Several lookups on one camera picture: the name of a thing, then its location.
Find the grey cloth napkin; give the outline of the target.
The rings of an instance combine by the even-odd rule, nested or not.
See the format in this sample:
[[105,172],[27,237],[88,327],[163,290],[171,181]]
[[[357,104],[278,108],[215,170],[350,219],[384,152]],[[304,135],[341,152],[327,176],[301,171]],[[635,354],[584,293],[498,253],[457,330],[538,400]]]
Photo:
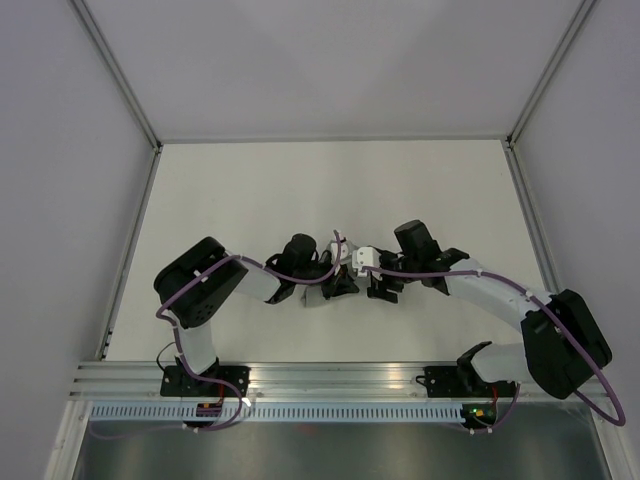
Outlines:
[[[308,276],[316,279],[326,274],[331,268],[330,252],[326,250],[311,264]],[[315,308],[327,304],[329,301],[348,295],[356,295],[360,287],[356,275],[349,274],[342,268],[337,276],[332,275],[321,283],[306,285],[301,297],[305,308]]]

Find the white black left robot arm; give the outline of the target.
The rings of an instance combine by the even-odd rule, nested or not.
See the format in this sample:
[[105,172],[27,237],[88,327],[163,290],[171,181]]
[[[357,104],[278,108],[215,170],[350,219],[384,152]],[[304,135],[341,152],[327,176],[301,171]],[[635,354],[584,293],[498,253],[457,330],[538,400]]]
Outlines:
[[280,253],[260,263],[206,237],[164,267],[153,282],[161,303],[157,317],[171,325],[184,385],[198,396],[216,389],[219,358],[210,323],[229,296],[276,305],[302,286],[303,304],[315,306],[356,294],[359,287],[350,272],[355,250],[339,232],[323,251],[312,237],[298,233]]

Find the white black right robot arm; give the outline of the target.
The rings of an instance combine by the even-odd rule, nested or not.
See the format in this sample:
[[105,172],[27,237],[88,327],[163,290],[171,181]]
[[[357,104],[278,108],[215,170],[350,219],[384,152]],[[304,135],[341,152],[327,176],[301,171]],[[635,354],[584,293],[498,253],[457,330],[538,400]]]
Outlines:
[[399,252],[361,247],[355,254],[357,274],[370,280],[368,296],[395,303],[406,284],[419,282],[481,308],[521,336],[511,344],[485,340],[461,354],[456,381],[463,392],[478,395],[494,384],[533,381],[565,399],[612,361],[610,346],[577,292],[536,290],[486,269],[462,250],[442,249],[420,220],[394,234]]

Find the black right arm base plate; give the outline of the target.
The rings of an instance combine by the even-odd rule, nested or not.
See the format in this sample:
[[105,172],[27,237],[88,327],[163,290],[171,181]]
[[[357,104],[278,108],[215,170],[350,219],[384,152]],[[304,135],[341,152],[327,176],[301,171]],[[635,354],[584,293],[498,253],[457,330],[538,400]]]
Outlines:
[[464,372],[454,365],[430,365],[423,368],[423,384],[429,398],[512,398],[513,382],[487,383],[474,372]]

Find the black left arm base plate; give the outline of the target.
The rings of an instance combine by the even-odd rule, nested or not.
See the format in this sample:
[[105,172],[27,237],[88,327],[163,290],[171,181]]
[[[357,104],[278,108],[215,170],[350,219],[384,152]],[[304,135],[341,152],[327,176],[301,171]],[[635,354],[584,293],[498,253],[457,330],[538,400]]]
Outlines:
[[[242,396],[246,395],[250,379],[250,368],[245,365],[222,365],[205,372],[206,376],[233,385]],[[227,385],[205,382],[190,376],[182,366],[167,366],[160,387],[161,397],[236,397]]]

